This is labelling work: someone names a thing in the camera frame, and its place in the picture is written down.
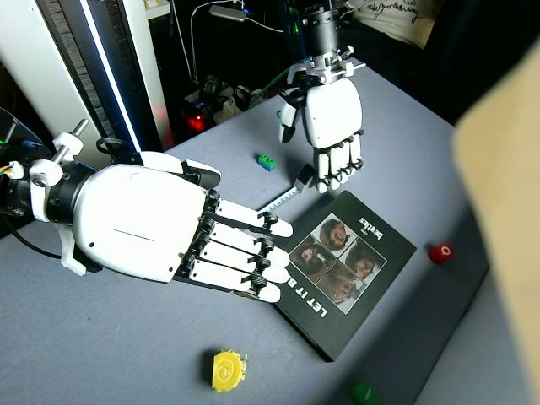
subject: measuring tool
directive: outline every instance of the measuring tool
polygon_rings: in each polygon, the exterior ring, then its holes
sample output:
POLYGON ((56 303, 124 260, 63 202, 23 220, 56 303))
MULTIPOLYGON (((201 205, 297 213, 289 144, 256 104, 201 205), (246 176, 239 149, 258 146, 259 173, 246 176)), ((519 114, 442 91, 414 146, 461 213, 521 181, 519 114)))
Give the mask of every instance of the measuring tool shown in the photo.
POLYGON ((310 165, 304 165, 304 167, 298 172, 298 175, 294 180, 294 186, 292 186, 279 197, 273 199, 267 205, 259 209, 259 213, 273 211, 277 207, 281 207, 282 205, 284 205, 287 201, 289 201, 297 194, 301 194, 302 192, 307 190, 311 185, 311 181, 313 180, 313 174, 313 168, 310 165))

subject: gray wall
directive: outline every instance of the gray wall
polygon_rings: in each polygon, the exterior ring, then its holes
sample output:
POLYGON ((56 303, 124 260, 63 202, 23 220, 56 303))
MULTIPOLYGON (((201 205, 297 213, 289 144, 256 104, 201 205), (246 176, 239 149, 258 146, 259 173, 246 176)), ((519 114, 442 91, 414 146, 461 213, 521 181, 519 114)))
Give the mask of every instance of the gray wall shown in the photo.
POLYGON ((489 272, 416 405, 532 405, 530 398, 489 272))

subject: red cap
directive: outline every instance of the red cap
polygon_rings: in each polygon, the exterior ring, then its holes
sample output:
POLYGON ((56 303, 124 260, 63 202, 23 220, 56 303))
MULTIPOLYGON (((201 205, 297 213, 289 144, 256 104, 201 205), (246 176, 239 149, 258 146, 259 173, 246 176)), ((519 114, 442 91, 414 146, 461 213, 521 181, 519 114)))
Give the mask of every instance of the red cap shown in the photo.
POLYGON ((433 263, 441 264, 451 259, 453 253, 449 245, 441 243, 429 251, 429 258, 433 263))

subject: photo grid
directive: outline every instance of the photo grid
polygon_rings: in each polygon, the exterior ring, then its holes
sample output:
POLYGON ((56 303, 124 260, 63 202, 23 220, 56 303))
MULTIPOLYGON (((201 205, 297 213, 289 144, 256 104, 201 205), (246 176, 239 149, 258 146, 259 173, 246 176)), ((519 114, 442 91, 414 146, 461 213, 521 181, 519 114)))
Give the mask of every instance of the photo grid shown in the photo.
POLYGON ((344 314, 386 264, 333 213, 290 252, 290 261, 344 314))

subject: light strip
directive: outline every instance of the light strip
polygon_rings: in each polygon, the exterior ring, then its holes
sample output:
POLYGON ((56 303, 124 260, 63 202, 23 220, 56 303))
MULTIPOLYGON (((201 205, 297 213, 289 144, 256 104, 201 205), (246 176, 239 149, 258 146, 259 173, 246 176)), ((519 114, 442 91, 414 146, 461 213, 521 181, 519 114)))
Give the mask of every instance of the light strip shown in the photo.
POLYGON ((120 95, 120 90, 116 85, 115 77, 112 74, 111 65, 109 64, 109 59, 107 59, 105 49, 103 47, 103 44, 101 43, 100 34, 98 33, 98 29, 95 26, 94 17, 92 17, 92 12, 90 12, 90 7, 88 6, 87 0, 80 0, 80 2, 81 6, 83 7, 84 17, 86 18, 86 22, 88 23, 88 26, 90 28, 90 33, 92 34, 92 38, 94 39, 95 47, 98 49, 98 53, 100 54, 101 63, 103 64, 103 68, 105 68, 105 73, 107 74, 107 78, 109 79, 112 93, 115 95, 116 103, 120 108, 121 116, 124 118, 124 122, 126 123, 127 131, 132 137, 135 150, 137 152, 140 152, 141 147, 138 144, 137 136, 135 135, 135 131, 133 130, 132 122, 129 120, 129 115, 127 114, 126 106, 124 105, 124 101, 122 100, 122 96, 120 95))

